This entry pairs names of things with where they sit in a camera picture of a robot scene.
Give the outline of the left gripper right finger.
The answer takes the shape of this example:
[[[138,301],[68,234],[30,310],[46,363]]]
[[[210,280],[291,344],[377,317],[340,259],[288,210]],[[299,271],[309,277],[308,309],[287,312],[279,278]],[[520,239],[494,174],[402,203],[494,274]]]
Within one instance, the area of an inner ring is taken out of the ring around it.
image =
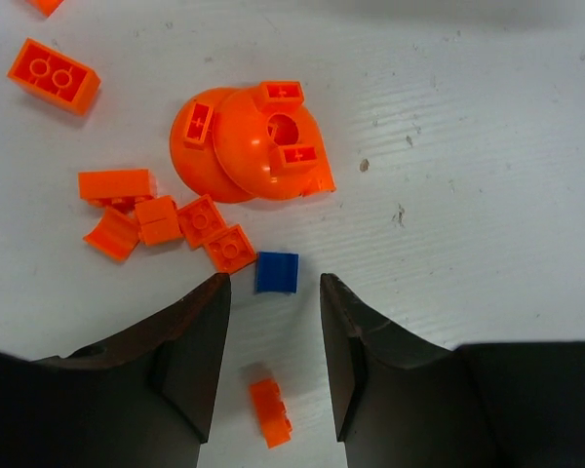
[[[351,467],[585,467],[585,341],[453,350],[320,280],[337,439]]]

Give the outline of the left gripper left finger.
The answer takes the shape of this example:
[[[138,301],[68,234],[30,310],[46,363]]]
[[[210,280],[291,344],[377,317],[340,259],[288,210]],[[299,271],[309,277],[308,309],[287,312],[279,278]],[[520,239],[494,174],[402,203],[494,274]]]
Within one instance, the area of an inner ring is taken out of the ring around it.
[[[196,466],[230,305],[230,278],[216,274],[65,358],[0,352],[0,467]]]

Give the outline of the large orange round lego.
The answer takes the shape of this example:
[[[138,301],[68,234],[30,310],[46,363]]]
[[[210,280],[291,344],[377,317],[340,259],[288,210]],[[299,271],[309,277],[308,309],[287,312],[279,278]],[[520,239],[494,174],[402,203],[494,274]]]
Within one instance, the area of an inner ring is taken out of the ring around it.
[[[334,192],[322,133],[304,101],[297,81],[195,95],[170,131],[177,175],[195,193],[226,204]]]

